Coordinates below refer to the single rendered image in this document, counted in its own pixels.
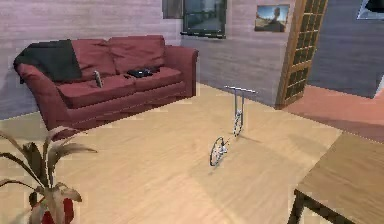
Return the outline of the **grey remote control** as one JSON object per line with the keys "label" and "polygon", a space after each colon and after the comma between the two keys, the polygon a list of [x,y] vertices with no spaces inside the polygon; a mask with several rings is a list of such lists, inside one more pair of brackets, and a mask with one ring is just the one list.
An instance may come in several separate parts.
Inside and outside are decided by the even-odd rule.
{"label": "grey remote control", "polygon": [[98,71],[94,71],[94,78],[95,78],[95,81],[96,81],[96,85],[101,88],[103,87],[103,82],[101,80],[101,76],[100,76],[100,73]]}

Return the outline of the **grey metal scooter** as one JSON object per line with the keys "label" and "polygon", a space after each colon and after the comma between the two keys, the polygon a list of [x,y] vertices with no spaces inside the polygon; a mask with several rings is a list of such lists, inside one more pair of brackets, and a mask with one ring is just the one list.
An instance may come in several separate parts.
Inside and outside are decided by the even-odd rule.
{"label": "grey metal scooter", "polygon": [[227,146],[232,138],[237,138],[242,132],[244,125],[244,102],[245,102],[245,92],[256,94],[256,91],[235,87],[235,86],[225,86],[226,89],[230,89],[234,94],[234,121],[232,136],[225,140],[222,136],[218,137],[211,148],[209,155],[209,164],[211,166],[217,166],[221,158],[225,153],[228,152]]}

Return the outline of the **black laptop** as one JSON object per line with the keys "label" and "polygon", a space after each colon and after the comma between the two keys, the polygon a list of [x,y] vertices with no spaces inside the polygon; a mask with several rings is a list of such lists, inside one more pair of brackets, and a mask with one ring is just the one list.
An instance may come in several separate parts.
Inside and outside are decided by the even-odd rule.
{"label": "black laptop", "polygon": [[159,71],[160,71],[159,68],[144,68],[144,69],[138,69],[138,70],[129,70],[127,74],[135,78],[143,78],[143,77],[152,76],[154,73],[157,73]]}

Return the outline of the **house plant in red pot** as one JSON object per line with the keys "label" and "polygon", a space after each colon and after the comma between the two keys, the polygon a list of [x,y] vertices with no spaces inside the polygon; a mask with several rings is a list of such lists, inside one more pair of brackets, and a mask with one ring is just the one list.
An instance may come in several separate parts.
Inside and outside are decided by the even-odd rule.
{"label": "house plant in red pot", "polygon": [[53,138],[64,131],[76,132],[76,129],[58,126],[50,130],[42,150],[34,142],[20,145],[11,135],[0,131],[0,137],[8,140],[17,149],[24,156],[25,162],[9,152],[0,152],[0,158],[17,163],[37,182],[37,186],[33,187],[15,179],[0,180],[0,187],[19,184],[32,190],[29,195],[31,213],[28,224],[71,224],[74,219],[73,202],[82,201],[77,190],[62,182],[55,183],[53,174],[63,157],[75,153],[96,153],[96,150],[83,144],[71,143],[71,137],[52,144]]}

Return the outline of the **dark framed window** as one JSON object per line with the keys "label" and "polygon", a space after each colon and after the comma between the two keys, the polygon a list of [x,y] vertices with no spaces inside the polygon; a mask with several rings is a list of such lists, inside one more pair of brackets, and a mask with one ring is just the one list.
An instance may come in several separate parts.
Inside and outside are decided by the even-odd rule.
{"label": "dark framed window", "polygon": [[183,36],[226,38],[227,0],[161,0],[164,19],[181,19]]}

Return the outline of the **wooden table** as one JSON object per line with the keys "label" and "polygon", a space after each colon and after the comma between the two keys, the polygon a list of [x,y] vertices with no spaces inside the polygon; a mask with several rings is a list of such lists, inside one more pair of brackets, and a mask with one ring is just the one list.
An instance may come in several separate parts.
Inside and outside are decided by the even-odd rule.
{"label": "wooden table", "polygon": [[384,224],[384,144],[342,133],[294,195],[287,224],[304,209],[332,224]]}

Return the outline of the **dark grey blanket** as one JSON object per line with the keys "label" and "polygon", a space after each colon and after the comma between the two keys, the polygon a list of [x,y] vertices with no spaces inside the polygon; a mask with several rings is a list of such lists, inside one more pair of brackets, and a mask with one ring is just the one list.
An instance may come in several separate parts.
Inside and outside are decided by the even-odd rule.
{"label": "dark grey blanket", "polygon": [[34,66],[54,82],[72,81],[82,77],[69,39],[31,43],[14,59],[14,68],[20,64]]}

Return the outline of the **wooden lattice room door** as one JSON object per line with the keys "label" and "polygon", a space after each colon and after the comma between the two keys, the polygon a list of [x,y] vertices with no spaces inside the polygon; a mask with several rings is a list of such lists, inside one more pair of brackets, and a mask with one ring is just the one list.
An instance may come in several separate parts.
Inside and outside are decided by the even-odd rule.
{"label": "wooden lattice room door", "polygon": [[283,61],[276,109],[300,99],[308,81],[328,0],[296,0]]}

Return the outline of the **red sofa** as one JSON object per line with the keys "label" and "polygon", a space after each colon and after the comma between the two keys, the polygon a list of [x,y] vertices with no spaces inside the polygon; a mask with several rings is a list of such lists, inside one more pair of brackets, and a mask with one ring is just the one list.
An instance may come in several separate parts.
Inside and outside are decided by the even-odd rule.
{"label": "red sofa", "polygon": [[[54,82],[32,65],[14,68],[32,92],[48,130],[76,129],[59,133],[57,140],[196,95],[198,51],[194,48],[168,45],[161,35],[70,41],[80,79]],[[143,78],[127,74],[144,68],[160,71]]]}

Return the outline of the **framed landscape picture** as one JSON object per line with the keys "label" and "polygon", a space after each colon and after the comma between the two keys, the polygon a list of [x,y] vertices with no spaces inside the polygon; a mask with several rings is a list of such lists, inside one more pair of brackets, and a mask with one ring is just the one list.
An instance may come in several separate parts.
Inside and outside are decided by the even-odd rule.
{"label": "framed landscape picture", "polygon": [[284,32],[286,30],[288,4],[258,5],[255,18],[254,30],[256,32]]}

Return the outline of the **white framed window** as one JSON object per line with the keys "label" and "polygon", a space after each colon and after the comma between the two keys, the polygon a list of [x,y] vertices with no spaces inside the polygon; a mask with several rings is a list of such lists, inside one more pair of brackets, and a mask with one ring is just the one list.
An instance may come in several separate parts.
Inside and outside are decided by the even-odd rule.
{"label": "white framed window", "polygon": [[384,0],[362,0],[358,20],[384,20]]}

